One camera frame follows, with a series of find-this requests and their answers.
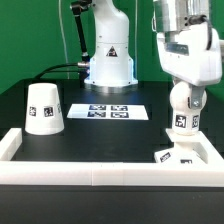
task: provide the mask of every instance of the metal bracket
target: metal bracket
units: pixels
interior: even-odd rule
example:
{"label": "metal bracket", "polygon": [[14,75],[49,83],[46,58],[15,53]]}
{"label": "metal bracket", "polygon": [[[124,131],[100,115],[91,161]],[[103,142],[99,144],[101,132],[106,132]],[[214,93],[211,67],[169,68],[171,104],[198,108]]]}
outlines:
{"label": "metal bracket", "polygon": [[193,110],[202,108],[202,97],[205,91],[205,86],[191,85],[191,96],[189,102],[189,108]]}

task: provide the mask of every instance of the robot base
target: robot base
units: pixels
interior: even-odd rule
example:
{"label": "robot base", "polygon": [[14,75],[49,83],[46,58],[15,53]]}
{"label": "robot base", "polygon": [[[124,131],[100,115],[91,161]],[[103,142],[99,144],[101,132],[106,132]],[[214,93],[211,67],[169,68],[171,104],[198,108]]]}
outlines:
{"label": "robot base", "polygon": [[223,163],[222,157],[202,132],[199,131],[192,136],[178,135],[172,129],[166,129],[166,132],[174,142],[174,147],[156,152],[154,156],[157,163],[183,165]]}
{"label": "robot base", "polygon": [[130,84],[128,86],[99,86],[91,83],[84,83],[86,89],[90,89],[93,91],[101,92],[101,93],[126,93],[129,91],[135,91],[138,89],[138,83]]}

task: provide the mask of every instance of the warning label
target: warning label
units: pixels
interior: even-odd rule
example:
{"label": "warning label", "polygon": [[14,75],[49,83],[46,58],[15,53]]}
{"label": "warning label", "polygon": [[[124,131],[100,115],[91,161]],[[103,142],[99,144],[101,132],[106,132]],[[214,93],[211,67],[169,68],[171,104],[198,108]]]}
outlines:
{"label": "warning label", "polygon": [[117,52],[115,51],[113,46],[111,47],[111,49],[107,53],[107,57],[117,57]]}

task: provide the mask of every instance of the white cup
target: white cup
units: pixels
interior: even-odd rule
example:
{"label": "white cup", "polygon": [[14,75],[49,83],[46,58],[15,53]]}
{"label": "white cup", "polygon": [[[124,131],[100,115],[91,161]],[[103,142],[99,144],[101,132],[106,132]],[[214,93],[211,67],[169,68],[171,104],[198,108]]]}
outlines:
{"label": "white cup", "polygon": [[57,86],[51,83],[29,85],[25,131],[52,135],[64,129]]}

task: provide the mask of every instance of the black cable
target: black cable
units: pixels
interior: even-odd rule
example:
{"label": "black cable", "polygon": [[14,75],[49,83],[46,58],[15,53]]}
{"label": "black cable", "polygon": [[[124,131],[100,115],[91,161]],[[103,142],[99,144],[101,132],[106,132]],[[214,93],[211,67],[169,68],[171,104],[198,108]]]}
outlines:
{"label": "black cable", "polygon": [[57,68],[74,67],[74,66],[78,66],[78,63],[67,63],[67,64],[55,65],[55,66],[45,69],[40,74],[36,75],[34,78],[40,79],[44,74],[49,73]]}
{"label": "black cable", "polygon": [[208,44],[207,44],[206,50],[210,50],[212,46],[212,24],[210,20],[207,19],[206,16],[204,16],[203,19],[207,23],[207,27],[208,27]]}

